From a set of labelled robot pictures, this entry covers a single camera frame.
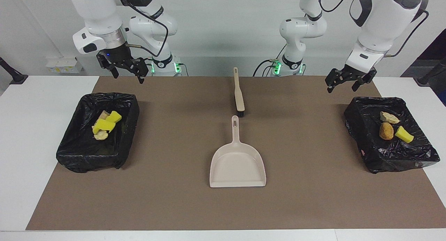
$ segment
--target black pole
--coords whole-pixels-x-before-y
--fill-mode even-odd
[[[28,77],[26,74],[21,74],[19,71],[12,68],[2,57],[0,57],[0,66],[2,66],[10,75],[13,80],[10,84],[22,84]]]
[[[446,70],[446,57],[443,58],[443,60],[441,60],[440,63],[438,63],[438,65],[436,65],[428,74],[426,74],[421,78],[415,78],[415,82],[417,82],[417,84],[421,87],[429,86],[429,79],[438,74],[441,74],[445,70]]]

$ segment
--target white table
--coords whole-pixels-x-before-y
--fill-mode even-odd
[[[98,77],[30,76],[23,85],[12,85],[0,96],[0,241],[446,240],[446,229],[25,231],[57,163],[55,151],[75,107],[81,96],[92,92],[97,80]],[[418,87],[409,78],[377,77],[375,84],[383,97],[406,101],[440,158],[446,158],[446,108],[432,90]],[[424,170],[446,205],[446,162]]]

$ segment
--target dark floor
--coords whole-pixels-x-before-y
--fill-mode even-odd
[[[439,60],[416,60],[401,77],[423,77],[439,62]],[[446,106],[446,71],[432,77],[429,85]]]

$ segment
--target white electrical box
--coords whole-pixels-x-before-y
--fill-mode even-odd
[[[49,59],[46,68],[53,74],[79,74],[82,65],[76,58]]]

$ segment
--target yellow sponge piece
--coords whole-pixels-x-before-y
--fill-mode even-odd
[[[122,119],[122,116],[118,112],[112,111],[111,114],[109,116],[107,116],[107,118],[105,120],[107,122],[117,123],[121,119]]]
[[[97,134],[99,130],[112,131],[116,126],[116,123],[107,122],[104,119],[98,119],[96,124],[93,126],[93,134]]]
[[[414,140],[414,136],[409,134],[402,126],[400,126],[395,133],[395,136],[400,138],[406,143],[411,143]]]

